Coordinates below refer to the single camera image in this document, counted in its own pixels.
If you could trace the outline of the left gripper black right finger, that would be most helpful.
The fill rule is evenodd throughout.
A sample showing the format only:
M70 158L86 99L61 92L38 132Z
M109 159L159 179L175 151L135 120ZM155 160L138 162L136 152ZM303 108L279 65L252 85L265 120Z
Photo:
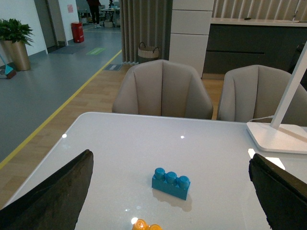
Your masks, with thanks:
M249 161L248 172L271 229L307 228L305 182L257 153Z

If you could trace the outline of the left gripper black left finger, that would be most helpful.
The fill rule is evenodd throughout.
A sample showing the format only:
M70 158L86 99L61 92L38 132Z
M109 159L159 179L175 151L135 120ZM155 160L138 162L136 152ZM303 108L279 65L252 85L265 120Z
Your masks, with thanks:
M91 182L94 155L85 150L0 211L2 230L73 230Z

